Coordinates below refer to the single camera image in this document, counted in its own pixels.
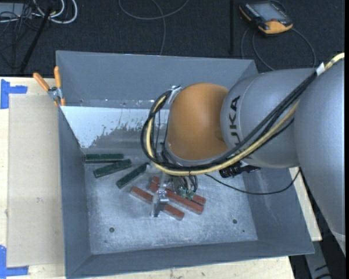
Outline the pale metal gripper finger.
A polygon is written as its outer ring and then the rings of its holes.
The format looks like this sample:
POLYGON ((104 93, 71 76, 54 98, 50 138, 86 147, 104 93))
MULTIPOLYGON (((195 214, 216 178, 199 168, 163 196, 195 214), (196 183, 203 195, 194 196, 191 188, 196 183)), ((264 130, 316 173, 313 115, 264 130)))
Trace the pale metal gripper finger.
POLYGON ((159 212, 158 212, 158 205, 159 205, 159 196, 160 195, 164 195, 165 196, 165 192, 161 191, 161 190, 157 190, 157 192, 154 193, 153 195, 153 199, 152 199, 152 208, 151 208, 151 216, 152 217, 158 217, 159 216, 159 212))
POLYGON ((160 213, 161 211, 163 211, 166 207, 166 205, 168 204, 169 202, 169 198, 164 196, 164 195, 160 195, 159 196, 159 209, 158 209, 158 212, 160 213))

